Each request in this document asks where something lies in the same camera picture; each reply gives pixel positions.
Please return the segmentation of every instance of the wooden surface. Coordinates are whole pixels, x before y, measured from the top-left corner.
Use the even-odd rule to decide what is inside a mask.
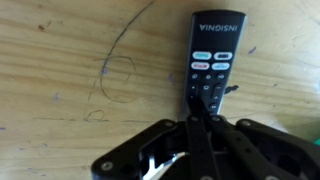
[[[216,8],[248,15],[221,114],[320,137],[319,1],[0,0],[0,179],[90,179],[176,120],[190,15]]]

